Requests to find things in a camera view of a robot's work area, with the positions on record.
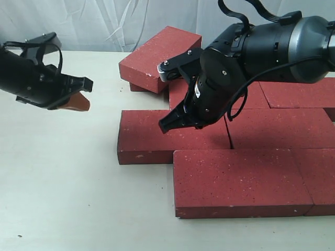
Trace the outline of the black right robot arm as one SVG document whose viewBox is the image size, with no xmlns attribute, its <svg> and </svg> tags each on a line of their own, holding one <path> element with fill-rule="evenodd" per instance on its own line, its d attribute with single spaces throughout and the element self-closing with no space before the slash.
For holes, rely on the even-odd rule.
<svg viewBox="0 0 335 251">
<path fill-rule="evenodd" d="M 230 25 L 208 47 L 194 48 L 157 67 L 164 82 L 183 78 L 184 99 L 159 121 L 163 133 L 202 129 L 237 117 L 256 81 L 313 84 L 334 71 L 334 22 L 300 12 L 265 25 Z"/>
</svg>

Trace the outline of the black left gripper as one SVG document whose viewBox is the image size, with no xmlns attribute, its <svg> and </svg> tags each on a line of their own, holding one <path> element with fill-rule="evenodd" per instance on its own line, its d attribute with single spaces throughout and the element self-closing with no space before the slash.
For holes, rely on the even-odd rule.
<svg viewBox="0 0 335 251">
<path fill-rule="evenodd" d="M 81 93 L 91 92 L 93 81 L 57 72 L 54 65 L 35 65 L 1 47 L 1 90 L 16 101 L 48 110 L 89 111 L 90 101 Z"/>
</svg>

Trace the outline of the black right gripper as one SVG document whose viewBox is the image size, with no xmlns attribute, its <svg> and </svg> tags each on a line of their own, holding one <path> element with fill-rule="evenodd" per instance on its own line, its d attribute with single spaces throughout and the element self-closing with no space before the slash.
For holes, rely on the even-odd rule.
<svg viewBox="0 0 335 251">
<path fill-rule="evenodd" d="M 216 123 L 247 81 L 238 56 L 205 49 L 200 65 L 198 76 L 189 82 L 183 78 L 188 84 L 185 98 L 159 121 L 163 133 L 179 128 L 202 129 Z"/>
</svg>

